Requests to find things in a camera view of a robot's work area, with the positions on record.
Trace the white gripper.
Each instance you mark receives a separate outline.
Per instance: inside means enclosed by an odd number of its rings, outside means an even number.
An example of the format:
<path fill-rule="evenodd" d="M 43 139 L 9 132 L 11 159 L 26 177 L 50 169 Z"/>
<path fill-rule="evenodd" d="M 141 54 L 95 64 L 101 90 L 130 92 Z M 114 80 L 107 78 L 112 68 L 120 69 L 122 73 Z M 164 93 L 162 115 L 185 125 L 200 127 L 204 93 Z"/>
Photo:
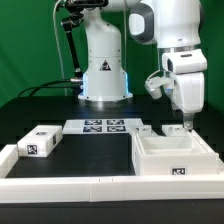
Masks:
<path fill-rule="evenodd" d="M 162 54 L 162 67 L 174 84 L 166 88 L 173 104 L 183 113 L 183 127 L 193 129 L 193 113 L 204 104 L 204 74 L 207 60 L 200 49 Z"/>

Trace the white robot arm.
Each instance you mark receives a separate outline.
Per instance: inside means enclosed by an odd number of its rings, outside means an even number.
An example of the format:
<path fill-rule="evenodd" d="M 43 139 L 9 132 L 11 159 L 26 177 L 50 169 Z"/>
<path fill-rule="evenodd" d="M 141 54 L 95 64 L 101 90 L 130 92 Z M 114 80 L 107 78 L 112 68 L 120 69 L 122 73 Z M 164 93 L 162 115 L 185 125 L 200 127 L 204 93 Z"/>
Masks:
<path fill-rule="evenodd" d="M 183 125 L 193 128 L 194 115 L 204 104 L 207 60 L 199 48 L 200 0 L 64 0 L 73 25 L 84 23 L 88 69 L 79 99 L 95 104 L 123 101 L 132 96 L 121 65 L 120 31 L 101 18 L 101 12 L 131 10 L 129 30 L 140 44 L 156 44 L 159 71 L 145 81 L 152 98 L 167 95 L 181 110 Z"/>

